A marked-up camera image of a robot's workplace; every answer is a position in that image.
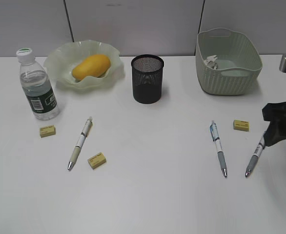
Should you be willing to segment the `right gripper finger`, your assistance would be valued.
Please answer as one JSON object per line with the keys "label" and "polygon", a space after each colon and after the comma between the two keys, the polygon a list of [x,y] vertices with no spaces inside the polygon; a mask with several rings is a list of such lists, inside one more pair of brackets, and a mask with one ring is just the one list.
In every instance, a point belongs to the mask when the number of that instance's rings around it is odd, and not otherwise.
{"label": "right gripper finger", "polygon": [[271,121],[264,133],[264,140],[266,147],[273,146],[282,140],[286,140],[286,122]]}

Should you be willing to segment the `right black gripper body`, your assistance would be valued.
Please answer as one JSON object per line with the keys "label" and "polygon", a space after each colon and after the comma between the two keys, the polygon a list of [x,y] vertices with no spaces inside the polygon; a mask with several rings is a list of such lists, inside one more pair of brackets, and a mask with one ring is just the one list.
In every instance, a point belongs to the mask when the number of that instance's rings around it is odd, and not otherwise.
{"label": "right black gripper body", "polygon": [[262,109],[264,121],[283,121],[286,122],[286,102],[268,103]]}

